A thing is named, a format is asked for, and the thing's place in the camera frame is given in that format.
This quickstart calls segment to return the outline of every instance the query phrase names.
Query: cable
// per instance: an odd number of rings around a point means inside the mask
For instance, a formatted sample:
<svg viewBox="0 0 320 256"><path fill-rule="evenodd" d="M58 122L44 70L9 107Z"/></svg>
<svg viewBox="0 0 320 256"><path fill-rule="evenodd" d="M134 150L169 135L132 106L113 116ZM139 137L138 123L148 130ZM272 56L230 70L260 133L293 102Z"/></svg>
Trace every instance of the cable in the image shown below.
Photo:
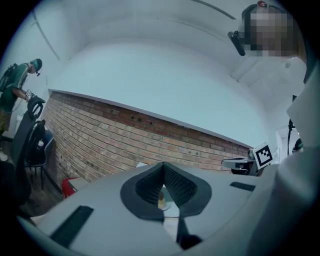
<svg viewBox="0 0 320 256"><path fill-rule="evenodd" d="M288 133L288 146L287 146L287 153L288 153L288 156L290 155L289 153L289 143L290 143L290 134L291 134L291 129L289 128L289 133Z"/></svg>

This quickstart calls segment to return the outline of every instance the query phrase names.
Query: black chair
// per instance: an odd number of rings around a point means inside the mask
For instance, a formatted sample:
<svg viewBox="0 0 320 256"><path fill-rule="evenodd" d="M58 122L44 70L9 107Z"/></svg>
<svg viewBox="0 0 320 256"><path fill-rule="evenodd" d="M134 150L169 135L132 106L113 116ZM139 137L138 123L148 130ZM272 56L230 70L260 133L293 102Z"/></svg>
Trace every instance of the black chair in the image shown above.
<svg viewBox="0 0 320 256"><path fill-rule="evenodd" d="M33 183L33 175L32 175L32 168L34 168L34 176L37 176L37 168L40 168L40 179L41 179L41 189L44 189L44 175L43 175L43 171L45 168L45 165L48 162L50 153L51 153L51 149L53 146L53 142L54 142L54 135L51 131L46 130L45 131L45 139L47 141L47 144L44 147L44 158L41 159L41 161L39 161L39 163L36 164L29 164L28 162L25 161L25 167L28 167L30 169L30 173L31 173L31 183Z"/></svg>

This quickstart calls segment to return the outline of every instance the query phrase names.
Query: dark floor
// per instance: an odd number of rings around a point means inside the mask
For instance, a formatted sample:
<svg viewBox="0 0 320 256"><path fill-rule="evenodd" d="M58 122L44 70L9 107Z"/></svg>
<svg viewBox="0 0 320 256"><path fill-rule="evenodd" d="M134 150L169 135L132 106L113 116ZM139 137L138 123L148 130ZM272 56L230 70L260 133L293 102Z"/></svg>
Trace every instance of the dark floor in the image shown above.
<svg viewBox="0 0 320 256"><path fill-rule="evenodd" d="M9 156L10 143L1 142L2 150ZM63 200L63 196L53 187L46 175L43 173L44 188L41 189L40 170L38 169L35 176L35 169L32 169L33 182L31 182L31 172L26 168L32 187L29 199L20 208L31 217L47 213L52 207Z"/></svg>

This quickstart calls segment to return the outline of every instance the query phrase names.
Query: chair backrest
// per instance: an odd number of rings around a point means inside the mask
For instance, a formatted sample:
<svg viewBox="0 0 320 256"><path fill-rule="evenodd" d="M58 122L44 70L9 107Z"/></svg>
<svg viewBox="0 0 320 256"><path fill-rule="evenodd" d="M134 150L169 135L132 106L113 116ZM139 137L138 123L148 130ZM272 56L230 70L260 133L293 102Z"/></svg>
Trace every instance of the chair backrest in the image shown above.
<svg viewBox="0 0 320 256"><path fill-rule="evenodd" d="M51 152L52 146L54 144L54 135L51 131L46 130L45 131L45 138L46 138L47 144L44 148L44 155L45 155L45 163L44 164L47 163L48 158L50 156L50 152Z"/></svg>
<svg viewBox="0 0 320 256"><path fill-rule="evenodd" d="M29 145L29 138L34 128L35 122L36 120L31 119L28 111L26 111L23 115L19 128L15 133L10 148L10 155L15 167L19 165L19 161L24 162L25 160L25 155Z"/></svg>

